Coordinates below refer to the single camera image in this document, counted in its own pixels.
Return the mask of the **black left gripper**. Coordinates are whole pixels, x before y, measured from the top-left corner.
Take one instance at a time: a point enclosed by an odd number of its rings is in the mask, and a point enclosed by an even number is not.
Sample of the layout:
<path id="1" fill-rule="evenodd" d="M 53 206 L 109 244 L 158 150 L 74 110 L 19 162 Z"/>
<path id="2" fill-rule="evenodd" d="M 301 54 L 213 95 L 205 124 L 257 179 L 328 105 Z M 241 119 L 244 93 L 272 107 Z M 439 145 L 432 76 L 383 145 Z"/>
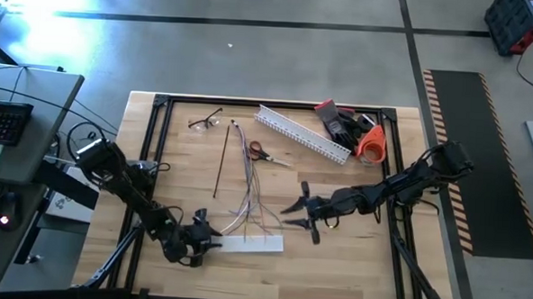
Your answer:
<path id="1" fill-rule="evenodd" d="M 207 222 L 207 209 L 201 208 L 197 210 L 194 214 L 192 223 L 184 226 L 185 230 L 185 240 L 184 243 L 186 246 L 192 248 L 192 252 L 188 253 L 185 258 L 189 261 L 182 261 L 181 264 L 189 267 L 200 267 L 203 263 L 203 255 L 207 249 L 217 249 L 221 248 L 220 243 L 210 242 L 209 233 L 212 236 L 221 236 L 221 233 L 216 231 L 213 227 L 208 226 Z"/>

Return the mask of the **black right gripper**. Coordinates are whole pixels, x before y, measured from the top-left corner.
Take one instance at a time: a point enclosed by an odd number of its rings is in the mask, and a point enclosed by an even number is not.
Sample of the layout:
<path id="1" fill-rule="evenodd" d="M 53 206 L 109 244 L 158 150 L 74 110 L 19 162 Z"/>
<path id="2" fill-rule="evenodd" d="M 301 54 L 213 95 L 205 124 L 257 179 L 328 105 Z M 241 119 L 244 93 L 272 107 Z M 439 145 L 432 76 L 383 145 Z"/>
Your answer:
<path id="1" fill-rule="evenodd" d="M 335 217 L 335 211 L 330 204 L 329 199 L 324 199 L 318 196 L 311 196 L 311 191 L 307 181 L 302 181 L 301 189 L 303 196 L 298 197 L 296 202 L 289 205 L 283 210 L 283 213 L 299 212 L 302 209 L 307 213 L 306 219 L 288 219 L 284 220 L 284 224 L 295 225 L 309 231 L 312 236 L 312 243 L 319 245 L 321 243 L 321 236 L 316 227 L 319 221 L 327 221 L 329 218 Z"/>

